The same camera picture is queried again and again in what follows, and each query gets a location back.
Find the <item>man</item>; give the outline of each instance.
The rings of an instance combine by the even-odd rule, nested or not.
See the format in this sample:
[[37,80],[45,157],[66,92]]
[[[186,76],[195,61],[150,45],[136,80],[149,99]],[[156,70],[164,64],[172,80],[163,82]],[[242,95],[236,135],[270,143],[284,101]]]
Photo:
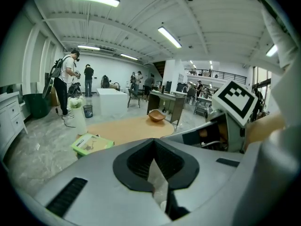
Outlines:
[[255,121],[257,119],[258,110],[261,112],[262,111],[262,107],[263,107],[263,104],[262,104],[263,103],[262,93],[260,91],[258,91],[257,88],[254,89],[254,93],[258,97],[258,100],[257,100],[255,108],[253,110],[252,121]]
[[70,119],[74,117],[74,115],[68,114],[67,111],[67,82],[69,75],[75,77],[79,76],[77,73],[74,73],[72,71],[74,60],[78,59],[78,57],[79,52],[77,50],[73,50],[69,55],[64,56],[64,61],[61,67],[61,74],[58,78],[55,78],[54,80],[54,87],[63,112],[63,119]]
[[131,81],[130,89],[133,90],[134,89],[134,83],[135,83],[135,72],[132,73],[130,81]]
[[92,76],[94,74],[94,70],[91,68],[89,64],[86,65],[85,71],[85,97],[92,96]]
[[146,95],[144,101],[147,101],[147,97],[149,96],[151,88],[153,87],[153,85],[155,83],[154,77],[155,76],[151,73],[150,77],[147,78],[144,82],[144,94]]
[[198,81],[197,100],[198,100],[199,94],[202,91],[202,88],[203,88],[202,81]]
[[138,95],[140,80],[143,79],[141,74],[142,74],[141,71],[138,71],[138,73],[135,75],[134,93],[136,95]]

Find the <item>backpack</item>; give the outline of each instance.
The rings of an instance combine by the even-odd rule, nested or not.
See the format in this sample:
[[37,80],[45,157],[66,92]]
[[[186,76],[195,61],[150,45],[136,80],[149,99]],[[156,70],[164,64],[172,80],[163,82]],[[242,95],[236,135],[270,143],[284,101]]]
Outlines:
[[56,60],[55,65],[50,70],[49,78],[58,78],[61,75],[61,68],[66,58],[60,58],[59,60]]
[[101,86],[102,86],[102,88],[105,88],[105,89],[110,87],[110,82],[109,82],[108,76],[106,76],[106,75],[103,76]]
[[136,76],[134,75],[131,76],[131,83],[136,83]]

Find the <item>black bag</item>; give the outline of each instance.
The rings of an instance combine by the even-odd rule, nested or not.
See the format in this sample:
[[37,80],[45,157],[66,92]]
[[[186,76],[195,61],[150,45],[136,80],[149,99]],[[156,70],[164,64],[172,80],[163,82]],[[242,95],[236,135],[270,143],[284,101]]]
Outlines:
[[109,82],[108,76],[106,76],[106,75],[103,76],[101,86],[102,86],[102,88],[105,88],[105,89],[110,87],[110,82]]
[[69,87],[68,97],[75,98],[81,96],[80,83],[76,82]]
[[58,78],[61,75],[61,68],[66,58],[60,58],[59,60],[56,60],[55,65],[50,70],[49,78]]

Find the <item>drawer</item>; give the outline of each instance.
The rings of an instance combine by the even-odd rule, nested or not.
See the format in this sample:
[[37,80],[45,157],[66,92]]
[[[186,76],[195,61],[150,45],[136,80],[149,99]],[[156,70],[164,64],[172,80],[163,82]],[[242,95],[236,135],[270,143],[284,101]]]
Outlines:
[[23,118],[19,114],[14,119],[11,120],[15,133],[19,133],[23,128]]
[[19,108],[19,104],[17,102],[10,104],[8,106],[8,113],[9,113],[10,118],[11,119],[15,118],[16,115],[19,114],[19,110],[20,110],[20,108]]

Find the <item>book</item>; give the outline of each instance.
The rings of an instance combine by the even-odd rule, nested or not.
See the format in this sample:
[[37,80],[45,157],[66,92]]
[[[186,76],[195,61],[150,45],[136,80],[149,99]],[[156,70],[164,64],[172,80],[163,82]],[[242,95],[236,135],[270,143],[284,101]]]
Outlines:
[[82,156],[113,146],[113,141],[89,133],[82,135],[71,145],[73,150]]

